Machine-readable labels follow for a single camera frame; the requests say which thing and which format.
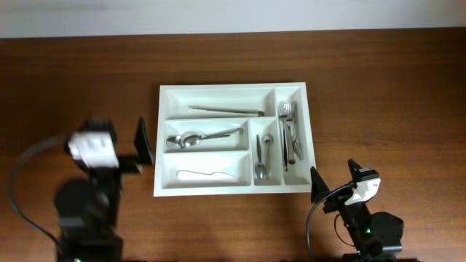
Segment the steel fork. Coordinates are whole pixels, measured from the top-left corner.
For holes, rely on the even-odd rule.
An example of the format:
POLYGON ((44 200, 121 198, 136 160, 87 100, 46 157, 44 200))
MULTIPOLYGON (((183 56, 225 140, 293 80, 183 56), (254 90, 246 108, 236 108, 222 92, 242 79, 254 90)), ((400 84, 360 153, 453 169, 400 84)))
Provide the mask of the steel fork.
POLYGON ((283 116, 283 129, 285 132, 286 143, 285 149, 287 151, 288 164, 295 164, 296 160, 294 159, 294 152, 292 146, 293 139, 291 134, 291 123, 293 120, 291 103, 283 103, 282 110, 283 112, 281 113, 281 115, 283 116))
POLYGON ((296 157, 302 161, 304 159, 304 154, 298 131, 297 102, 294 100, 291 104, 293 111, 293 150, 296 157))
POLYGON ((279 120, 281 122, 282 127, 282 143, 283 143, 283 167, 284 171, 288 171, 288 144, 287 144, 287 135, 286 135, 286 127, 285 127, 285 120, 287 117, 287 110, 285 108, 285 103, 280 103, 277 108, 279 120))

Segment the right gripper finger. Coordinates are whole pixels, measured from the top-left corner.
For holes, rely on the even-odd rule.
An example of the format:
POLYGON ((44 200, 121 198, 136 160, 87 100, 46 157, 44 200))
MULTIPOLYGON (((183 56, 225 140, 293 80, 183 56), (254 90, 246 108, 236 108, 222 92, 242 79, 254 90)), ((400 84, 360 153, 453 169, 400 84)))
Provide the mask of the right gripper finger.
POLYGON ((362 169, 362 167, 355 160, 349 159, 347 163, 349 166, 349 171, 351 172, 352 175, 360 174, 360 169, 362 169))
POLYGON ((330 189, 315 167, 311 167, 310 175, 312 181, 311 203, 317 203, 329 194, 330 189))

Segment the small steel teaspoon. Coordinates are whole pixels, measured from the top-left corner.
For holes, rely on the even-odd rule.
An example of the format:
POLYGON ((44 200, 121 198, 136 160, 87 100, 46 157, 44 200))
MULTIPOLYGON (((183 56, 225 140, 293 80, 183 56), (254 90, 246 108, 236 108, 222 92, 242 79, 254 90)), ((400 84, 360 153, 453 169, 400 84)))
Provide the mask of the small steel teaspoon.
POLYGON ((266 167, 265 167, 265 164, 261 160, 261 157, 262 157, 261 143, 260 143, 260 139, 258 135, 256 136, 256 154, 257 154, 258 161, 254 164, 254 172, 257 178, 262 180, 266 176, 266 167))
POLYGON ((271 149, 272 149, 273 142, 274 142, 274 138, 270 133, 267 133, 264 135, 264 144, 266 146, 266 159, 265 159, 266 180, 269 180, 271 149))

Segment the white plastic cutlery tray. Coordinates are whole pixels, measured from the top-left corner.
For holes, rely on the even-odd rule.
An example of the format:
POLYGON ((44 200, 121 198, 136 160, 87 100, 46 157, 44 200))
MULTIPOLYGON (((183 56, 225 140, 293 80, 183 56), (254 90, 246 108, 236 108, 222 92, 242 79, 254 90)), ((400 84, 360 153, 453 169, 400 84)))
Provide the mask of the white plastic cutlery tray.
POLYGON ((308 193, 312 182, 310 168, 316 165, 309 119, 307 87, 303 82, 271 84, 164 85, 159 90, 154 195, 157 197, 308 193), (295 164, 283 167, 282 127, 277 108, 280 103, 297 102, 298 131, 304 159, 295 153, 295 164), (189 106, 263 111, 265 116, 191 110, 189 106), (188 148, 171 148, 166 140, 185 132, 209 134, 241 127, 227 138, 201 140, 188 148), (261 143, 265 164, 264 135, 270 133, 269 180, 254 172, 258 161, 256 136, 261 143), (225 172, 240 179, 237 183, 219 180, 179 180, 179 170, 225 172))

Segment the pink plastic knife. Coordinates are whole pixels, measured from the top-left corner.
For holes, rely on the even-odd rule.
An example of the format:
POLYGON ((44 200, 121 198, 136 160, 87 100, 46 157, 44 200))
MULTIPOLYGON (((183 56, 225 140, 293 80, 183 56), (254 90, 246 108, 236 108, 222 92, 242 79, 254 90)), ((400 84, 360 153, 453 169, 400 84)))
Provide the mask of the pink plastic knife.
POLYGON ((219 180, 229 183, 237 183, 240 181, 239 178, 227 174, 225 172, 203 173, 188 170, 179 170, 176 173, 176 176, 179 180, 219 180))

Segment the steel kitchen tongs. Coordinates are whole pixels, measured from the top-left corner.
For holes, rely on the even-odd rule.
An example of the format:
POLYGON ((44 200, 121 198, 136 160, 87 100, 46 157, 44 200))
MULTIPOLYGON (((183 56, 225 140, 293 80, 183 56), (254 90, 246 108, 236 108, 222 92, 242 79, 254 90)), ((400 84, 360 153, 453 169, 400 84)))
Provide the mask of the steel kitchen tongs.
POLYGON ((245 109, 233 109, 233 108, 211 108, 211 107, 202 107, 202 106, 189 106, 191 110, 198 111, 212 111, 212 112, 221 112, 221 113, 231 113, 231 114, 247 114, 253 116, 265 116, 263 111, 257 110, 245 110, 245 109))

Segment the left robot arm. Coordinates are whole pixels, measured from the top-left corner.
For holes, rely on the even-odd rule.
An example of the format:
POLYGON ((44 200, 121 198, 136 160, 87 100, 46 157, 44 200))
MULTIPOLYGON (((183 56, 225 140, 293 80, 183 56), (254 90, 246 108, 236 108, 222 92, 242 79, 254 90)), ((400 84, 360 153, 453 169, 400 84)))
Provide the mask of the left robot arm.
POLYGON ((135 154, 116 152, 117 133, 109 120, 87 120, 66 140, 64 148, 83 178, 66 181, 54 195, 60 237, 58 261, 121 261, 123 239, 117 216, 124 175, 140 174, 154 164, 146 122, 138 120, 135 154))

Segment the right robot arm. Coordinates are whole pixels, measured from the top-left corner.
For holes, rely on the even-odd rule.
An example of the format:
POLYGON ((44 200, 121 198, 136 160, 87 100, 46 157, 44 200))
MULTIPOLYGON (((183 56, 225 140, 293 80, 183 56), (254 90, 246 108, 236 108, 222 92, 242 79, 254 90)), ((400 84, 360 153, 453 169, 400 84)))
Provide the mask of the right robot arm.
POLYGON ((337 212, 356 249, 353 254, 344 254, 345 261, 395 261, 402 251, 404 222, 387 213, 370 213, 366 203, 373 199, 381 185, 379 173, 371 167, 361 167, 353 159, 347 161, 352 180, 333 191, 327 187, 315 167, 310 168, 312 180, 311 203, 306 222, 307 251, 315 259, 310 244, 312 215, 320 204, 325 214, 337 212))

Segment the large steel spoon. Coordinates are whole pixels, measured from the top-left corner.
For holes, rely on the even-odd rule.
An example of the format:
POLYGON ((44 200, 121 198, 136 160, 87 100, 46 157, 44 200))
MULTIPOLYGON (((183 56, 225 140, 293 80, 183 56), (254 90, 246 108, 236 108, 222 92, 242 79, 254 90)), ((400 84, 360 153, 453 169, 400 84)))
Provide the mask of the large steel spoon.
POLYGON ((201 140, 209 140, 209 139, 216 139, 216 138, 227 138, 230 135, 238 133, 244 133, 244 129, 241 127, 223 130, 220 132, 214 132, 209 134, 200 134, 198 132, 185 132, 181 136, 181 148, 187 148, 191 146, 195 146, 200 143, 201 140))
POLYGON ((171 148, 188 148, 197 145, 201 140, 227 138, 229 135, 171 135, 167 138, 166 144, 171 148))

